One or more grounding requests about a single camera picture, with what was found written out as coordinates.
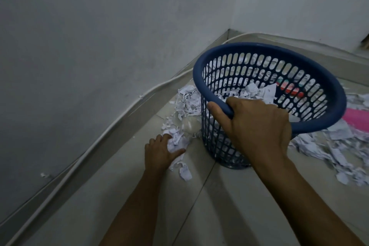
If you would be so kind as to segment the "person's left hand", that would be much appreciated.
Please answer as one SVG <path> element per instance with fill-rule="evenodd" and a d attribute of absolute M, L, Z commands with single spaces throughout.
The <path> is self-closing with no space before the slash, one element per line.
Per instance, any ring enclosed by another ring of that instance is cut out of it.
<path fill-rule="evenodd" d="M 169 162 L 169 151 L 167 149 L 169 134 L 158 135 L 156 139 L 151 138 L 145 145 L 145 175 L 153 178 L 162 177 L 172 163 Z"/>

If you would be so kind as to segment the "person's right hand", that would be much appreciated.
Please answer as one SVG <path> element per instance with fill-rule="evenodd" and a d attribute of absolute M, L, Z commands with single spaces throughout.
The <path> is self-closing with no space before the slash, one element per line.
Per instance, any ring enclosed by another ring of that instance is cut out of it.
<path fill-rule="evenodd" d="M 233 136 L 228 136 L 233 146 L 255 169 L 281 166 L 292 136 L 289 114 L 262 100 L 229 97 L 226 103 L 234 111 Z"/>

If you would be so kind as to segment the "handful of white paper scraps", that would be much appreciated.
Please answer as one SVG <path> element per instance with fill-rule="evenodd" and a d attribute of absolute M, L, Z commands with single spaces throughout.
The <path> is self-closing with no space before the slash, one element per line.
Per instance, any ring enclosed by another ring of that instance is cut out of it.
<path fill-rule="evenodd" d="M 187 149 L 190 140 L 184 132 L 177 132 L 168 140 L 167 149 L 170 153 L 174 153 L 180 149 Z"/>

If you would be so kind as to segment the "blue plastic waste basket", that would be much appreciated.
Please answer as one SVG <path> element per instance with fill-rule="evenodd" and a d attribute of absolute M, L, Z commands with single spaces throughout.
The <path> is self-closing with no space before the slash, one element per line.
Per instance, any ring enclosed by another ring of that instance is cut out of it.
<path fill-rule="evenodd" d="M 301 133 L 321 131 L 340 120 L 347 108 L 347 97 L 339 81 L 326 68 L 297 52 L 261 43 L 231 43 L 212 48 L 202 54 L 193 67 L 193 80 L 201 95 L 202 141 L 210 156 L 220 165 L 230 169 L 245 169 L 249 161 L 231 143 L 219 123 L 209 113 L 208 102 L 215 102 L 232 119 L 233 109 L 215 93 L 231 88 L 245 88 L 252 82 L 260 89 L 288 80 L 299 86 L 308 96 L 316 86 L 326 94 L 327 112 L 309 121 L 290 115 L 283 106 L 286 99 L 294 98 L 276 88 L 276 106 L 290 115 L 292 139 Z"/>

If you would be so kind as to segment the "person's right forearm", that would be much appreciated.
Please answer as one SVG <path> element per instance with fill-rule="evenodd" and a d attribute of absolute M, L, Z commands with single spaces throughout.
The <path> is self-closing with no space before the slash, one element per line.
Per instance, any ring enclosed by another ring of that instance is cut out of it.
<path fill-rule="evenodd" d="M 303 178 L 285 153 L 259 151 L 248 158 L 301 246 L 365 246 Z"/>

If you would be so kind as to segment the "person's left forearm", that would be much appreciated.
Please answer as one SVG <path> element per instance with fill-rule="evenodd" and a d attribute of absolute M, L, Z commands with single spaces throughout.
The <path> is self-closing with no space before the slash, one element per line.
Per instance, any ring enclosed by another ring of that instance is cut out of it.
<path fill-rule="evenodd" d="M 159 192 L 167 169 L 145 169 L 99 246 L 152 246 Z"/>

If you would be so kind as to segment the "pile of torn white paper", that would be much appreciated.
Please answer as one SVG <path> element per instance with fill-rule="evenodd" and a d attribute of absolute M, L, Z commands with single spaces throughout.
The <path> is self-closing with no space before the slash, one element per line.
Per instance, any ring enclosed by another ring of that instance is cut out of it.
<path fill-rule="evenodd" d="M 169 103 L 174 107 L 174 113 L 165 118 L 161 128 L 162 133 L 173 137 L 177 132 L 184 132 L 190 140 L 190 144 L 199 142 L 201 136 L 201 95 L 197 88 L 194 85 L 186 85 L 178 89 L 177 95 Z"/>
<path fill-rule="evenodd" d="M 286 99 L 290 115 L 304 121 L 322 117 L 327 112 L 326 94 L 316 86 L 309 89 L 308 96 Z M 369 130 L 361 130 L 344 116 L 334 125 L 321 131 L 301 133 L 290 145 L 300 153 L 330 164 L 336 170 L 336 178 L 347 185 L 349 178 L 358 185 L 369 185 Z"/>

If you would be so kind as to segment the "torn paper inside basket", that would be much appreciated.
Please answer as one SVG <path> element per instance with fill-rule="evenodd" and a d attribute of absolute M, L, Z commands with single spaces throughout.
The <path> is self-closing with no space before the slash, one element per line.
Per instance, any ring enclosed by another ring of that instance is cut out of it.
<path fill-rule="evenodd" d="M 271 84 L 258 88 L 255 83 L 247 85 L 245 88 L 231 88 L 230 90 L 217 91 L 215 95 L 226 102 L 228 97 L 236 97 L 240 99 L 262 100 L 265 104 L 276 105 L 277 84 Z"/>

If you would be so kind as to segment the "red wrapper inside basket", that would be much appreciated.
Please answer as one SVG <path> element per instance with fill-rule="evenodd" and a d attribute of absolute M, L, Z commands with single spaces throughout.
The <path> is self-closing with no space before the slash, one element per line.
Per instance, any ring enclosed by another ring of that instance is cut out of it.
<path fill-rule="evenodd" d="M 305 96 L 304 91 L 299 86 L 290 83 L 288 80 L 278 80 L 276 85 L 284 94 L 297 98 L 303 98 Z"/>

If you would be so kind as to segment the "pink plastic item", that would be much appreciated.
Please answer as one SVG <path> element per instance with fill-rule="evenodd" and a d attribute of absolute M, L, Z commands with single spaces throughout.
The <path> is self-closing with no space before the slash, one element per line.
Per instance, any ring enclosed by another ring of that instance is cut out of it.
<path fill-rule="evenodd" d="M 355 129 L 369 133 L 369 111 L 347 108 L 343 119 Z"/>

